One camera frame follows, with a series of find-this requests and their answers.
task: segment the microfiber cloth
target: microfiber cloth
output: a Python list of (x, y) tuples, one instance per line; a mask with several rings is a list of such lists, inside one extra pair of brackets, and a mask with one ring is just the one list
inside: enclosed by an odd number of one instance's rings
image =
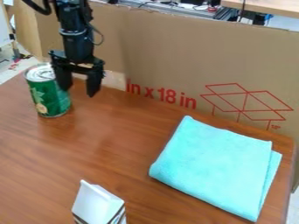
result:
[(257, 221), (282, 155), (272, 142), (185, 116), (149, 175), (229, 213)]

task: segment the floor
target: floor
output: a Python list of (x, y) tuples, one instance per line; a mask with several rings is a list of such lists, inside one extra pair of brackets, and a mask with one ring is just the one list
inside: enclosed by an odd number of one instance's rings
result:
[[(288, 17), (275, 16), (269, 21), (268, 26), (299, 32), (299, 20)], [(19, 46), (19, 50), (23, 54), (28, 54), (22, 46)], [(13, 52), (11, 47), (9, 45), (3, 47), (0, 52), (0, 61), (5, 61), (0, 62), (0, 85), (12, 77), (22, 73), (26, 68), (38, 63), (38, 60), (34, 57), (21, 59), (17, 63), (15, 63), (12, 58)], [(297, 189), (295, 193), (291, 194), (287, 224), (299, 224), (299, 189)]]

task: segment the milk carton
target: milk carton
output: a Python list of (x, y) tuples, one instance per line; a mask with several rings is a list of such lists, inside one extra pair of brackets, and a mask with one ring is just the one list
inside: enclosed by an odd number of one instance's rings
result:
[(77, 224), (126, 224), (124, 201), (83, 179), (72, 212)]

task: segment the green can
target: green can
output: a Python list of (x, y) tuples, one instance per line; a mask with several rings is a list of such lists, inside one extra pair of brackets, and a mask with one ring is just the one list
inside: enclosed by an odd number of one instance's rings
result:
[(24, 77), (28, 82), (35, 108), (41, 116), (62, 116), (70, 109), (70, 95), (59, 87), (50, 63), (38, 64), (27, 69)]

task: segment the box diagram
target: box diagram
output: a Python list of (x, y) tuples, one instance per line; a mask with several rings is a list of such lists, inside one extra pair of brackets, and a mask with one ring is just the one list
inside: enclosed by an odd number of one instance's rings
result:
[(285, 121), (282, 111), (293, 111), (285, 102), (267, 90), (247, 91), (238, 83), (213, 84), (205, 86), (211, 93), (201, 94), (212, 104), (212, 115), (219, 109), (226, 113), (237, 113), (236, 122), (241, 116), (251, 121), (267, 122), (269, 130), (272, 121)]

